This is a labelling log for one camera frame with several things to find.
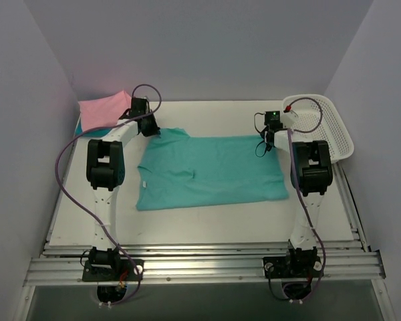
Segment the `mint green t-shirt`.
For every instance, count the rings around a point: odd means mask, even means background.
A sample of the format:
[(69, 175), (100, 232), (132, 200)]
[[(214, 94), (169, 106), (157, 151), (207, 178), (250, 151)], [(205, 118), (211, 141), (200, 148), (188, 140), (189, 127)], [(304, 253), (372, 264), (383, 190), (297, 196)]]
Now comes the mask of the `mint green t-shirt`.
[(193, 137), (181, 128), (163, 129), (150, 139), (138, 165), (137, 210), (287, 199), (277, 153), (256, 155), (258, 143), (256, 136)]

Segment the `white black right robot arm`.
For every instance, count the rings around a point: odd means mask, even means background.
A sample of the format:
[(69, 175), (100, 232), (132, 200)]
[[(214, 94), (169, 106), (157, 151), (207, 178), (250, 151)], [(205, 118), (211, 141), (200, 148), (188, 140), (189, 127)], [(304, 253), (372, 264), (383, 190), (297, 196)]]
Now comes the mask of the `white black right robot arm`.
[(289, 275), (298, 276), (307, 265), (321, 266), (317, 258), (316, 226), (323, 196), (333, 181), (329, 145), (325, 140), (312, 140), (296, 130), (286, 129), (279, 111), (266, 111), (264, 126), (260, 135), (265, 150), (277, 148), (289, 154), (290, 180), (299, 205), (283, 267)]

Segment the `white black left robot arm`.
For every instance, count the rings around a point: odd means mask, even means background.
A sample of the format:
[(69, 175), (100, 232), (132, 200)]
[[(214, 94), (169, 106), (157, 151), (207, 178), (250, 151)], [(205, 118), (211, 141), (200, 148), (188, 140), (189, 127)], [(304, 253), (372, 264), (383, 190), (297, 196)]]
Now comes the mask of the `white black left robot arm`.
[(88, 142), (86, 178), (93, 188), (96, 221), (88, 261), (105, 280), (115, 280), (123, 269), (116, 236), (117, 196), (126, 174), (124, 147), (139, 134), (160, 134), (147, 97), (132, 98), (116, 127)]

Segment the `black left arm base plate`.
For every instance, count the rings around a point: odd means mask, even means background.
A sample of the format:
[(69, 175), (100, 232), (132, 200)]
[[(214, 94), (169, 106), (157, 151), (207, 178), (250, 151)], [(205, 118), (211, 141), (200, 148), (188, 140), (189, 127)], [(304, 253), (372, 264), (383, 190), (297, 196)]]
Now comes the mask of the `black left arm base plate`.
[(88, 260), (84, 262), (82, 274), (83, 282), (117, 282), (138, 280), (138, 274), (134, 266), (127, 260), (121, 261), (121, 268), (112, 269), (110, 265), (91, 264)]

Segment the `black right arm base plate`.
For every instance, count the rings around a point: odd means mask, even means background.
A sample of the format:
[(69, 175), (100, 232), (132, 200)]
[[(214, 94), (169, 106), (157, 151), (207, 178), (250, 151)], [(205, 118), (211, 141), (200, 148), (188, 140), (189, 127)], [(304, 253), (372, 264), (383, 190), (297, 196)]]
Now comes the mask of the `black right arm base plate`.
[(284, 278), (318, 278), (323, 275), (321, 259), (296, 259), (287, 256), (264, 257), (265, 277), (271, 279)]

